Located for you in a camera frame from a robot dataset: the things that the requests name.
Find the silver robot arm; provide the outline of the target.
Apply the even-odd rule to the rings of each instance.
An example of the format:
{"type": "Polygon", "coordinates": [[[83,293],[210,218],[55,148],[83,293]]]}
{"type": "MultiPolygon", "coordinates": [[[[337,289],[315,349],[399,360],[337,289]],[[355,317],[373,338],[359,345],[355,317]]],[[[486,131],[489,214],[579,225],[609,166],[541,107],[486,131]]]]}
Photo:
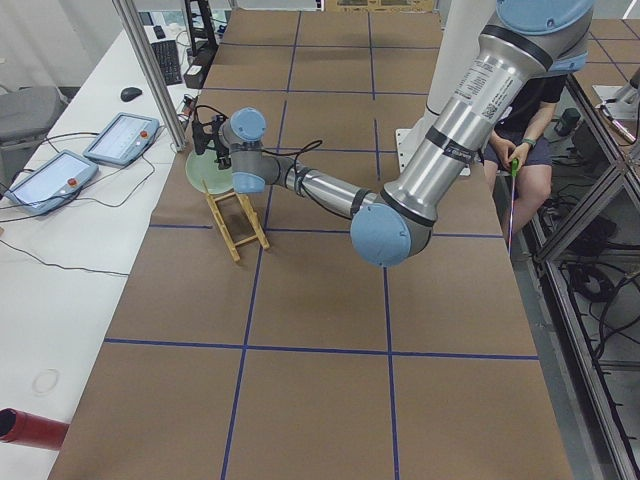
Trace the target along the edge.
{"type": "Polygon", "coordinates": [[[399,177],[373,193],[291,156],[269,155],[262,145],[266,120],[252,107],[218,120],[216,153],[227,159],[236,192],[278,185],[351,222],[351,242],[367,262],[400,264],[428,244],[437,206],[461,171],[531,79],[584,66],[591,1],[497,1],[478,32],[478,55],[435,122],[420,139],[399,177]]]}

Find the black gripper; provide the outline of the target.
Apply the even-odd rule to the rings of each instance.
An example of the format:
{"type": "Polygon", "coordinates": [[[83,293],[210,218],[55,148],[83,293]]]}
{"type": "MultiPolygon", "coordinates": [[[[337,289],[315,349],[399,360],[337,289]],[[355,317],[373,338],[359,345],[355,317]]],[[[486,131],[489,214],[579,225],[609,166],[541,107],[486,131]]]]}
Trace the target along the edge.
{"type": "Polygon", "coordinates": [[[214,147],[217,156],[218,169],[229,169],[231,167],[229,147],[221,137],[221,132],[214,134],[214,147]]]}

